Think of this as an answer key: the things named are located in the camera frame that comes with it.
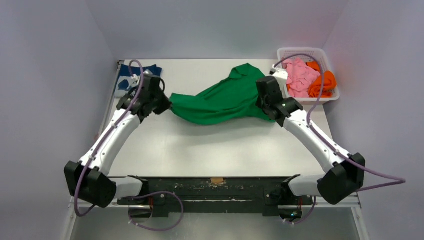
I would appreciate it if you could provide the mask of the green t shirt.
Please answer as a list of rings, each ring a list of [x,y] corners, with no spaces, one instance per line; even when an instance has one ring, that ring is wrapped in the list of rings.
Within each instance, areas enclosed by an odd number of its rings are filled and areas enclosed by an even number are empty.
[[[273,123],[256,106],[256,81],[265,77],[257,67],[245,63],[233,67],[227,78],[197,95],[172,93],[171,111],[197,125],[217,125],[240,118],[257,118]]]

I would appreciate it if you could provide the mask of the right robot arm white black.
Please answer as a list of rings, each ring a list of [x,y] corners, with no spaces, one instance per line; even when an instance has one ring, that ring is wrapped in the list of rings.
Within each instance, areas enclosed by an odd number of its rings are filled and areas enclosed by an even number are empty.
[[[266,76],[256,81],[256,106],[292,135],[315,157],[321,175],[297,174],[282,183],[280,196],[288,204],[301,196],[322,197],[336,205],[364,184],[366,164],[360,153],[350,154],[337,145],[312,121],[294,98],[284,98],[277,79]]]

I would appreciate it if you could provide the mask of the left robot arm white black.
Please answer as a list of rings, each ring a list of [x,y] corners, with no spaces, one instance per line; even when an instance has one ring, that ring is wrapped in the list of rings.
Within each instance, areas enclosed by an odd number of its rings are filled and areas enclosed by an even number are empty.
[[[160,115],[171,108],[165,82],[159,76],[143,74],[136,88],[117,103],[116,110],[99,139],[77,162],[69,161],[64,175],[75,200],[106,208],[115,199],[129,198],[146,203],[149,191],[136,176],[109,177],[112,165],[131,134],[152,113]]]

